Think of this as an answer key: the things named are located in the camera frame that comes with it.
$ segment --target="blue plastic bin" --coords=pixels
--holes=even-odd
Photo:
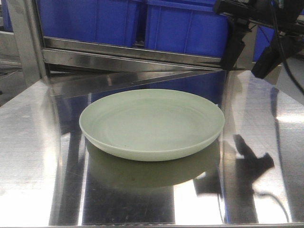
[[[38,0],[45,36],[131,47],[143,0]]]
[[[13,27],[11,25],[10,15],[9,15],[9,10],[8,10],[6,0],[2,0],[1,3],[2,3],[2,16],[3,16],[4,31],[12,32]]]
[[[270,45],[274,32],[275,31],[272,28],[264,26],[259,26],[257,28],[255,51],[253,55],[254,62],[258,61],[264,49]]]
[[[228,23],[212,7],[163,0],[147,4],[145,48],[222,57]]]

